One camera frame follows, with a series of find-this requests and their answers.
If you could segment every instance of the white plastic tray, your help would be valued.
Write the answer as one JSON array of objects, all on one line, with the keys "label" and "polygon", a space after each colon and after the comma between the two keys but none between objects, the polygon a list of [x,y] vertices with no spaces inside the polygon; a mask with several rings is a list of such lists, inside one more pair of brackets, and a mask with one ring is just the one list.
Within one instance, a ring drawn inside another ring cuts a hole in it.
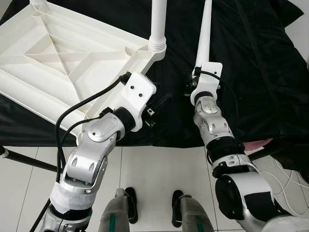
[{"label": "white plastic tray", "polygon": [[[82,14],[45,1],[30,4],[0,27],[0,93],[55,124],[64,111],[126,71],[145,74],[164,53]],[[113,108],[122,88],[74,111],[61,127]]]}]

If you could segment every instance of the pink object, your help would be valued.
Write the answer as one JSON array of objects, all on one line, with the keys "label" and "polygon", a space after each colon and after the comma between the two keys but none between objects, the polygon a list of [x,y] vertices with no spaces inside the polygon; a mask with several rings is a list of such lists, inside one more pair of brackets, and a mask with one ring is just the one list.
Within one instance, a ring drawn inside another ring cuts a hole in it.
[{"label": "pink object", "polygon": [[254,142],[243,143],[245,151],[253,151],[268,144],[272,139],[259,140]]}]

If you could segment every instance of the white metal pole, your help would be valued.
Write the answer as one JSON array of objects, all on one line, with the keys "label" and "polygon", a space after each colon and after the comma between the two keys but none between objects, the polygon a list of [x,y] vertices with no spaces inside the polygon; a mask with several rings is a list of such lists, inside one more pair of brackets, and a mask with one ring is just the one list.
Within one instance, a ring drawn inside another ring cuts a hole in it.
[{"label": "white metal pole", "polygon": [[197,49],[197,61],[195,66],[201,67],[204,62],[209,61],[209,50],[211,40],[211,6],[212,0],[206,0],[202,19],[201,32]]},{"label": "white metal pole", "polygon": [[148,47],[154,52],[163,52],[166,49],[165,19],[167,0],[153,0],[151,14],[151,35]]}]

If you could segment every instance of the black rod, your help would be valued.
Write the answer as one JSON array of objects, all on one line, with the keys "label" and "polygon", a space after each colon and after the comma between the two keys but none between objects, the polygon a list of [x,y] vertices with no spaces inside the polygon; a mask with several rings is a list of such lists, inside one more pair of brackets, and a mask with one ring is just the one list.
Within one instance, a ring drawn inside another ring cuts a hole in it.
[{"label": "black rod", "polygon": [[[3,149],[4,149],[4,147],[0,146],[0,151],[1,151],[0,153],[2,153],[2,154],[5,153],[5,151]],[[7,158],[9,160],[14,160],[14,161],[17,161],[17,162],[20,162],[20,163],[25,163],[25,164],[35,166],[35,167],[38,167],[38,168],[43,168],[43,169],[46,169],[46,170],[50,170],[52,172],[57,172],[57,167],[54,166],[54,165],[42,162],[42,161],[37,160],[37,159],[30,158],[28,156],[21,155],[19,153],[16,153],[16,152],[13,152],[13,151],[10,151],[10,150],[7,150],[7,151],[8,151],[8,154],[5,155],[3,158]]]}]

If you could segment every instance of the white cable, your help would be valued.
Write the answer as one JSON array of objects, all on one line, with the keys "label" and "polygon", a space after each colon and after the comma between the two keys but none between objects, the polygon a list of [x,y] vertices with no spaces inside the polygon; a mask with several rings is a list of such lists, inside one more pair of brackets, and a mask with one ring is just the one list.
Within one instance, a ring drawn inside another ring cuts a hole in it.
[{"label": "white cable", "polygon": [[274,194],[275,197],[276,197],[276,196],[279,196],[279,195],[285,190],[285,188],[288,186],[288,184],[290,183],[290,181],[291,181],[291,179],[292,179],[292,175],[293,175],[293,172],[291,172],[290,177],[289,177],[289,180],[288,180],[288,182],[286,182],[286,184],[285,184],[285,186],[283,187],[283,189],[281,189],[281,191],[280,191],[279,193]]},{"label": "white cable", "polygon": [[287,199],[287,197],[286,197],[286,195],[285,195],[284,187],[282,186],[280,180],[279,180],[275,175],[273,175],[273,174],[270,173],[270,172],[261,171],[261,173],[267,173],[267,174],[271,175],[272,177],[274,177],[274,178],[278,181],[278,183],[279,183],[279,185],[280,185],[280,187],[281,187],[281,189],[282,189],[283,196],[284,196],[284,198],[285,198],[286,204],[287,204],[287,206],[289,207],[289,209],[294,213],[294,215],[301,217],[301,216],[305,215],[307,212],[309,212],[309,208],[308,208],[308,209],[307,209],[304,213],[302,213],[302,214],[296,213],[296,212],[291,208],[291,206],[290,206],[290,204],[289,204],[289,202],[288,202],[288,199]]},{"label": "white cable", "polygon": [[[289,177],[289,176],[285,173],[285,171],[282,169],[282,167],[280,167],[280,165],[278,164],[278,161],[277,161],[276,159],[275,159],[275,163],[276,163],[277,167],[283,172],[283,174],[284,174],[287,178],[290,179],[291,177]],[[309,186],[302,185],[302,184],[300,184],[300,183],[294,181],[293,179],[291,179],[291,180],[292,180],[292,182],[294,182],[295,184],[300,185],[300,186],[302,186],[302,187],[304,187],[304,188],[309,189]]]}]

